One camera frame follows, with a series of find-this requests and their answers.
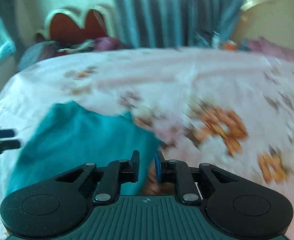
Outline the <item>bedside clutter items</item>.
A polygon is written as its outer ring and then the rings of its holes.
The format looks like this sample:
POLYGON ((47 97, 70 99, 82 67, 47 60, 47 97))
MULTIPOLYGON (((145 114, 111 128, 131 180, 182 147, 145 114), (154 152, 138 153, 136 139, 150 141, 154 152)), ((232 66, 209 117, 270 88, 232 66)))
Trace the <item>bedside clutter items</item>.
POLYGON ((195 32, 194 35, 195 46, 202 48, 212 48, 216 50, 230 50, 230 51, 250 51, 248 41, 244 40, 240 44, 236 44, 232 40, 222 40, 220 34, 215 31, 195 32))

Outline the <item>pink floral bed sheet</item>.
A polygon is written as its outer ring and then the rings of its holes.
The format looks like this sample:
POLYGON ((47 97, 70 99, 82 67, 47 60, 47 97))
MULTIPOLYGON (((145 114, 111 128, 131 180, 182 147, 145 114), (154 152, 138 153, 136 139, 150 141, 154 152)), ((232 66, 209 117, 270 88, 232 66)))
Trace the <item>pink floral bed sheet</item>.
MULTIPOLYGON (((20 151, 55 104, 131 113, 167 159, 211 163, 286 196, 294 210, 294 62, 197 48, 81 53, 36 63, 0 93, 0 129, 19 150, 0 155, 0 204, 20 151)), ((152 163, 139 194, 168 192, 152 163)), ((294 216, 287 231, 294 239, 294 216)), ((0 239, 7 232, 0 219, 0 239)))

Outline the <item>teal long sleeve sweatshirt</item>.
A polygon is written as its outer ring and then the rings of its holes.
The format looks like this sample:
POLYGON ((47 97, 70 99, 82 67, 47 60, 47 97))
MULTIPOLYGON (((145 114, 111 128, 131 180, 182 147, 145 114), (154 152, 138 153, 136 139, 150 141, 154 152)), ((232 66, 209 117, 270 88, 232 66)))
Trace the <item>teal long sleeve sweatshirt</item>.
POLYGON ((140 157, 138 181, 124 184, 120 192, 139 194, 161 144, 154 133, 136 126, 129 112, 105 116, 76 102, 55 104, 20 151, 7 194, 85 163, 102 167, 130 159, 134 150, 140 157))

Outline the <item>red heart-shaped headboard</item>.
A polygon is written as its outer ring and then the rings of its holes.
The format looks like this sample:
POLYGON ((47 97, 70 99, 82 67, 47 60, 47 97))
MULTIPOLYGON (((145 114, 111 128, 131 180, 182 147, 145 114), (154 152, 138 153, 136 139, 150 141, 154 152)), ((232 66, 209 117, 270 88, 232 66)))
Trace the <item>red heart-shaped headboard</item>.
POLYGON ((90 38, 118 36, 113 8, 106 4, 54 9, 48 13, 43 27, 36 35, 45 40, 63 43, 81 43, 90 38))

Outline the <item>cream round headboard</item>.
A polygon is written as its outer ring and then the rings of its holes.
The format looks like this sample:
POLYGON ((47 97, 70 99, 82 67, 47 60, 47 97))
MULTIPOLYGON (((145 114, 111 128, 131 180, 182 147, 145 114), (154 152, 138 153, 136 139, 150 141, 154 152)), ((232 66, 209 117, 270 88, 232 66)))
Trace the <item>cream round headboard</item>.
POLYGON ((294 49, 294 0, 253 0, 241 7, 232 40, 259 37, 294 49))

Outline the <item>pink pillow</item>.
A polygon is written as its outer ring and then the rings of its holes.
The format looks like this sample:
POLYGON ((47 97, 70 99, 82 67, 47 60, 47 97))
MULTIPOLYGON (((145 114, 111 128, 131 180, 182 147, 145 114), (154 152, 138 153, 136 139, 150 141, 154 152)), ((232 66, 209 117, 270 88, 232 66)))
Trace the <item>pink pillow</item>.
POLYGON ((256 40, 244 40, 243 45, 250 52, 294 62, 294 49, 278 45, 264 37, 258 37, 256 40))

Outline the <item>blue grey curtain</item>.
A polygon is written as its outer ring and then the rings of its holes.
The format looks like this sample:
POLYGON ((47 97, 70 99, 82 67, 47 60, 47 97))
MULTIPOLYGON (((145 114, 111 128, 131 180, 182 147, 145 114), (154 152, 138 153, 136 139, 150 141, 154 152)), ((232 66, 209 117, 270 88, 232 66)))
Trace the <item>blue grey curtain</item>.
POLYGON ((212 46, 227 41, 244 0, 114 0, 120 40, 131 48, 212 46))

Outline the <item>pile of clothes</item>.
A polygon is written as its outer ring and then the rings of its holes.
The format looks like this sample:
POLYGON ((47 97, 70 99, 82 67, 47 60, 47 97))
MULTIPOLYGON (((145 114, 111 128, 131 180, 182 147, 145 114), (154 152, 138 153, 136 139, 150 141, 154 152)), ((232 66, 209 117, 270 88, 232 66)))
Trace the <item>pile of clothes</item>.
POLYGON ((30 46, 20 58, 17 71, 21 72, 40 61, 69 54, 102 52, 119 50, 123 44, 112 37, 100 37, 89 39, 80 44, 64 44, 58 41, 43 41, 30 46))

